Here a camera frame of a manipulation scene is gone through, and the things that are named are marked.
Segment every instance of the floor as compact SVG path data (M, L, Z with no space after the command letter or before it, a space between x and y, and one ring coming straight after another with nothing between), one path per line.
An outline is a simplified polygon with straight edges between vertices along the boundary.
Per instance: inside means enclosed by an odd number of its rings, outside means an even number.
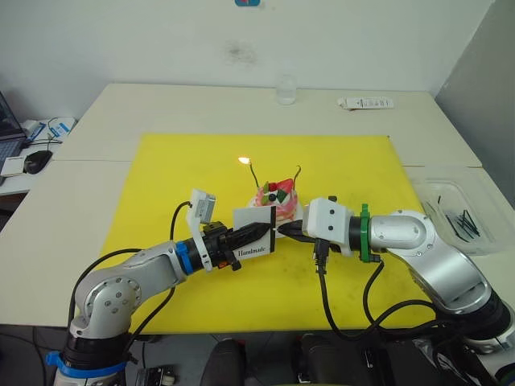
M37 327L38 344L59 349L64 344L64 329ZM27 342L12 339L11 334L31 341L32 328L28 326L0 325L0 384L43 385L42 370L34 347ZM146 343L147 367L172 364L178 376L178 386L198 385L204 365L217 341L233 337L245 341L249 375L245 386L292 384L295 378L290 369L290 345L301 332L262 332L232 335L165 335L154 343ZM367 373L361 347L341 343L329 332L320 332L334 340L342 349L342 366L348 369L348 384L374 385ZM398 386L417 384L431 386L441 384L434 368L423 358L412 343L388 345L393 373ZM131 350L139 360L138 365L127 367L127 385L135 385L136 374L141 368L142 343L136 342Z

